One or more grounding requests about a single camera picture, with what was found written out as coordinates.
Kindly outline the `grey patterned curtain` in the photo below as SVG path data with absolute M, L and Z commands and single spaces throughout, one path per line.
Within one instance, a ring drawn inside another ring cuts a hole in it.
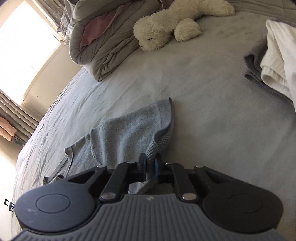
M 51 27 L 56 31 L 60 41 L 65 41 L 65 34 L 58 32 L 59 24 L 64 12 L 65 1 L 60 0 L 44 0 L 33 1 L 37 8 L 41 11 L 42 15 L 49 21 Z
M 41 121 L 33 110 L 15 103 L 1 90 L 1 117 L 16 129 L 12 142 L 22 147 L 28 142 Z

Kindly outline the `grey patterned right curtain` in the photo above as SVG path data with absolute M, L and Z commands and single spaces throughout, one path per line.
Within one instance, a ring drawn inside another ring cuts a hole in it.
M 41 11 L 42 15 L 49 21 L 51 27 L 56 31 L 60 41 L 65 41 L 65 34 L 58 32 L 59 24 L 64 12 L 65 1 L 60 0 L 44 0 L 33 1 L 37 8 Z

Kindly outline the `grey bed sheet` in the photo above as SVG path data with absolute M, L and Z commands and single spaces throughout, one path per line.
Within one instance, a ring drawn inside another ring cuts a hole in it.
M 243 57 L 262 38 L 266 20 L 243 11 L 204 17 L 199 37 L 138 49 L 102 82 L 81 69 L 21 150 L 12 200 L 41 186 L 65 148 L 102 121 L 170 97 L 174 130 L 163 159 L 270 190 L 284 205 L 278 232 L 295 240 L 295 109 L 244 77 Z

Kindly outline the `hanging peach quilted jacket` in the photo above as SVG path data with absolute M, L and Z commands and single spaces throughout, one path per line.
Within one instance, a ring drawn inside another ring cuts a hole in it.
M 0 117 L 0 126 L 1 126 L 1 136 L 7 141 L 12 142 L 13 137 L 16 134 L 16 129 L 10 125 L 10 123 L 5 119 Z

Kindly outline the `folded grey duvet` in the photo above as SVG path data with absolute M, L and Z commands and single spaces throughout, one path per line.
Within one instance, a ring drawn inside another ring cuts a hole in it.
M 167 9 L 171 1 L 65 1 L 58 28 L 72 61 L 104 80 L 139 47 L 135 22 Z

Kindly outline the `grey knit sweater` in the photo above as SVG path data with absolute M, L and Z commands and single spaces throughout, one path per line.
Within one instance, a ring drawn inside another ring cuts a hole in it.
M 138 161 L 146 154 L 152 163 L 167 149 L 174 124 L 170 98 L 156 101 L 126 115 L 108 119 L 69 147 L 65 156 L 43 184 L 86 171 L 98 165 L 114 169 L 123 162 Z

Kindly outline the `grey quilted headboard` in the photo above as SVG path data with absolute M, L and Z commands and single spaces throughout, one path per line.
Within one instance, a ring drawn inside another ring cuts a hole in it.
M 292 1 L 228 1 L 238 11 L 250 11 L 286 17 L 295 16 L 295 4 Z

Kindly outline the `small black chair stand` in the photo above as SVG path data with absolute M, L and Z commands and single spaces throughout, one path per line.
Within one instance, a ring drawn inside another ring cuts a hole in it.
M 9 208 L 9 211 L 15 212 L 15 204 L 7 199 L 4 200 L 4 205 Z

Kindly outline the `grey patterned left curtain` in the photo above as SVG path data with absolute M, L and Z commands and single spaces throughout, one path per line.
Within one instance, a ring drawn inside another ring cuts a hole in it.
M 33 110 L 15 103 L 1 90 L 1 117 L 16 129 L 12 142 L 22 147 L 28 142 L 41 121 Z

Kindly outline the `white plush toy dog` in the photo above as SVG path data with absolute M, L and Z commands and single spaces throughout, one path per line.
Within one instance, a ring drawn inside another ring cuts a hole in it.
M 201 35 L 196 19 L 202 16 L 228 17 L 235 14 L 234 7 L 223 0 L 218 1 L 174 1 L 168 9 L 138 20 L 133 34 L 145 52 L 165 46 L 172 36 L 184 42 Z

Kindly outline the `white crumpled garment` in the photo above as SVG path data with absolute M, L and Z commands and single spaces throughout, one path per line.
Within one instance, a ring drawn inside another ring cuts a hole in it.
M 267 51 L 262 58 L 261 79 L 295 105 L 295 27 L 267 20 Z

